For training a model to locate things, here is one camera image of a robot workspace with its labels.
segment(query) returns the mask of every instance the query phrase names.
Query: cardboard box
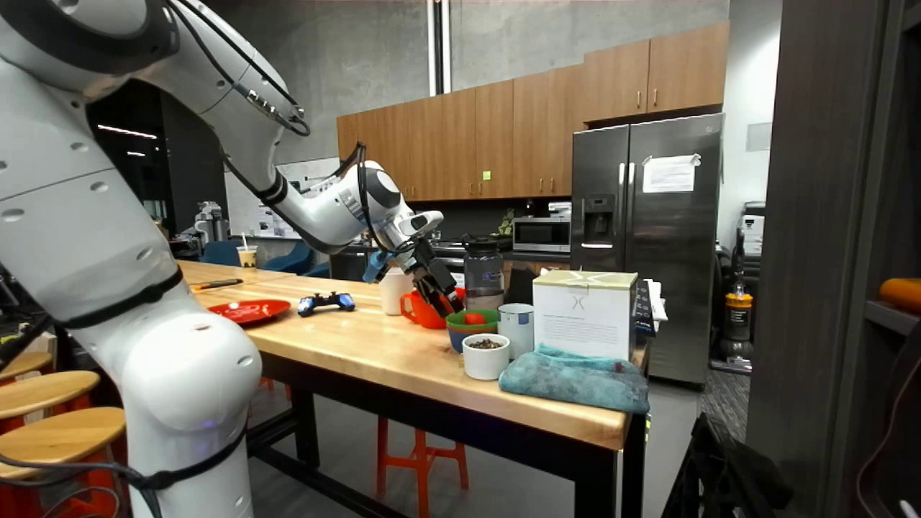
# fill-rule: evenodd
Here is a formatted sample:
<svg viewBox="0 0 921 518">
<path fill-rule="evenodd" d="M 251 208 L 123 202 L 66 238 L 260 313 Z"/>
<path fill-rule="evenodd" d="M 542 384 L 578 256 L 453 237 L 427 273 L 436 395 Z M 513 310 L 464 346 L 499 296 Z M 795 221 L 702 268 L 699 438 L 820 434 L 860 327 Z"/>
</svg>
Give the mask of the cardboard box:
<svg viewBox="0 0 921 518">
<path fill-rule="evenodd" d="M 637 273 L 545 271 L 532 287 L 536 352 L 631 361 Z"/>
</svg>

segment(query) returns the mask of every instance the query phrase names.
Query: upper cabinet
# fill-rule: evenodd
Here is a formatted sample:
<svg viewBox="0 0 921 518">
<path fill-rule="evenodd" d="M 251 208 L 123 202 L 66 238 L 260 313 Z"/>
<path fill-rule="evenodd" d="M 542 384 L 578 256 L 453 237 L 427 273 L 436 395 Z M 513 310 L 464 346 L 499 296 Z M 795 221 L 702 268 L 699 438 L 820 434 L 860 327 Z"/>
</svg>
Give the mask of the upper cabinet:
<svg viewBox="0 0 921 518">
<path fill-rule="evenodd" d="M 716 110 L 728 25 L 591 53 L 575 80 L 584 125 L 660 113 Z"/>
<path fill-rule="evenodd" d="M 516 80 L 341 117 L 408 202 L 564 199 L 574 133 L 594 120 L 722 104 L 728 25 L 594 53 Z"/>
</svg>

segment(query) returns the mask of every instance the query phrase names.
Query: blue towel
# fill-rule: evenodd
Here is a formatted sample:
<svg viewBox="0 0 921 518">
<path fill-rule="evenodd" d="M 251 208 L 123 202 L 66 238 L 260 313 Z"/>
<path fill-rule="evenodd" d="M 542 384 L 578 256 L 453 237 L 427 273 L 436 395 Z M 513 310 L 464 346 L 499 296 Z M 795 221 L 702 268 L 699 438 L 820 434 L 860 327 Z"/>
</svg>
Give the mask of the blue towel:
<svg viewBox="0 0 921 518">
<path fill-rule="evenodd" d="M 499 378 L 499 388 L 628 415 L 651 411 L 644 375 L 621 361 L 605 363 L 562 352 L 526 352 L 506 366 Z"/>
</svg>

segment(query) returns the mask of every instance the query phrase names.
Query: plate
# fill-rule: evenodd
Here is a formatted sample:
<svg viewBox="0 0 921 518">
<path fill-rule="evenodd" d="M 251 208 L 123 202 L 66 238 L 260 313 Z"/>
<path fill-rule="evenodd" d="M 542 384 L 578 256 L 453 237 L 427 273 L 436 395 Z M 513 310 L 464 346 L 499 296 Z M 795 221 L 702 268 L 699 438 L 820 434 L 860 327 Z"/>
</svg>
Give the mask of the plate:
<svg viewBox="0 0 921 518">
<path fill-rule="evenodd" d="M 292 310 L 287 299 L 238 299 L 227 304 L 210 304 L 214 313 L 223 313 L 238 325 L 261 325 Z"/>
</svg>

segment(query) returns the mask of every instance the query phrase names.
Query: stainless steel refrigerator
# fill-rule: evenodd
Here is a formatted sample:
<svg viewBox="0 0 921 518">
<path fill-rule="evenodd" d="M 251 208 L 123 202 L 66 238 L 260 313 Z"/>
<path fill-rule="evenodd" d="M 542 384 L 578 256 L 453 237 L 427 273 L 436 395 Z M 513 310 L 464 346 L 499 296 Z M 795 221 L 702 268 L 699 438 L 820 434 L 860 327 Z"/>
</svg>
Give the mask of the stainless steel refrigerator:
<svg viewBox="0 0 921 518">
<path fill-rule="evenodd" d="M 702 386 L 710 348 L 722 114 L 575 133 L 574 268 L 663 281 L 651 378 Z"/>
</svg>

